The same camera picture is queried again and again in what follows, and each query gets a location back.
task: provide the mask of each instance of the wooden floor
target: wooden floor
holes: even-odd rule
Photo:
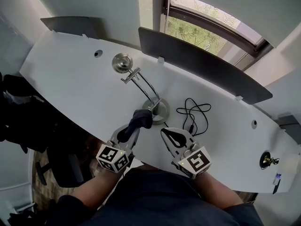
[[[86,145],[89,147],[93,145],[93,150],[89,151],[93,156],[97,154],[102,141],[98,140],[97,138],[90,136],[87,140]],[[32,169],[32,190],[33,190],[33,201],[37,204],[38,210],[46,210],[49,208],[50,200],[58,201],[58,199],[66,194],[71,194],[74,191],[74,188],[63,188],[60,187],[54,176],[50,170],[44,173],[44,177],[46,179],[47,185],[44,186],[37,175],[35,164],[36,162],[40,162],[41,166],[44,166],[48,163],[47,153],[34,153],[33,159],[33,169]],[[90,171],[92,175],[96,176],[102,171],[102,167],[98,164],[96,159],[92,159],[90,163]],[[246,193],[246,192],[236,192],[243,202],[250,202],[255,200],[256,195],[254,193]]]

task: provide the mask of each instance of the black chair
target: black chair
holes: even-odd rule
[[[68,154],[52,146],[47,148],[47,156],[49,163],[45,166],[36,162],[37,174],[43,185],[47,185],[44,173],[49,169],[60,187],[78,187],[93,178],[89,160],[80,165],[76,154]]]

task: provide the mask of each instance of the person's right arm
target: person's right arm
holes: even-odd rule
[[[222,210],[243,203],[234,191],[220,183],[208,172],[202,173],[194,182],[202,199]]]

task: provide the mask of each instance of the green foliage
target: green foliage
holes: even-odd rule
[[[191,43],[214,55],[217,55],[226,43],[226,40],[220,36],[174,17],[168,18],[167,34]]]

